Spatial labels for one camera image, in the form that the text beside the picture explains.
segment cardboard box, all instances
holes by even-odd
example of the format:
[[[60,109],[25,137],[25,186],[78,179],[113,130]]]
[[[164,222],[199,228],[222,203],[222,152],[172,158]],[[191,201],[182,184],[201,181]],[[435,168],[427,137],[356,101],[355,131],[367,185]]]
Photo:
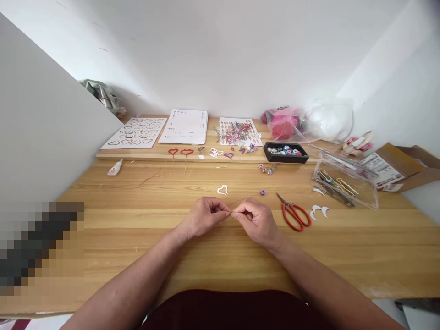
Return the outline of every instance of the cardboard box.
[[[401,193],[440,180],[440,159],[417,145],[387,143],[360,163],[379,175],[372,181],[384,191]]]

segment fingers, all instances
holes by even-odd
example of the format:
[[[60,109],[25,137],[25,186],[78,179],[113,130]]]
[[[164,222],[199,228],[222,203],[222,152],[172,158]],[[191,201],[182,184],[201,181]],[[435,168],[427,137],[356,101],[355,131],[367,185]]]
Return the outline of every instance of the fingers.
[[[233,217],[234,219],[237,219],[238,222],[240,222],[240,225],[242,225],[242,227],[246,231],[247,231],[248,228],[250,228],[250,226],[253,226],[253,223],[243,213],[232,212],[231,213],[231,217]]]
[[[264,207],[264,204],[261,204],[257,200],[253,199],[252,197],[246,199],[243,203],[238,205],[235,209],[232,210],[232,212],[239,212],[243,213],[245,211],[250,212],[252,214],[258,213],[258,211],[261,209],[261,207]]]
[[[219,211],[219,212],[213,213],[211,215],[211,217],[214,219],[215,223],[218,223],[220,221],[223,221],[224,219],[226,219],[230,215],[231,215],[231,213],[229,211]]]
[[[220,209],[223,211],[228,211],[230,212],[231,210],[228,208],[228,206],[220,199],[217,197],[202,197],[202,199],[208,203],[209,208],[210,209]]]

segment black tray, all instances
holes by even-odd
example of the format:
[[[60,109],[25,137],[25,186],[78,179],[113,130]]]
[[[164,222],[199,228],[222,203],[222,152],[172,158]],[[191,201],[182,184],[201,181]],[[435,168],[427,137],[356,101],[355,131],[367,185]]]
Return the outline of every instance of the black tray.
[[[271,154],[269,151],[267,151],[267,148],[284,148],[286,145],[288,145],[291,149],[298,150],[300,153],[302,153],[302,156]],[[301,145],[296,143],[266,142],[263,149],[269,162],[305,164],[309,159],[308,154],[301,147]]]

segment white wall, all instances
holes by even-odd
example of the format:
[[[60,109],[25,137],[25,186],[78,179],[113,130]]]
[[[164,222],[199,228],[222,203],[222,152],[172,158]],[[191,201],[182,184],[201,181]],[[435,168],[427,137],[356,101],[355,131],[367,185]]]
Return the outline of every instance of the white wall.
[[[134,113],[257,117],[335,96],[407,3],[0,0],[0,11],[76,79],[116,86]]]
[[[372,129],[374,146],[415,144],[440,158],[440,30],[436,30],[354,116],[353,136]],[[440,181],[404,192],[440,224]]]
[[[365,56],[338,97],[357,111],[440,28],[438,0],[411,0]]]
[[[55,201],[121,126],[0,14],[0,202]]]

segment pixelated area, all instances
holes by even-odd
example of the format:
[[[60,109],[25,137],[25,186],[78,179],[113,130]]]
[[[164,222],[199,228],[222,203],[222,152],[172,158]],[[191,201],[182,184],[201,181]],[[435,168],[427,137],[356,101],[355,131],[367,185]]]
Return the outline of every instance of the pixelated area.
[[[83,203],[0,203],[0,314],[60,309],[83,285]]]

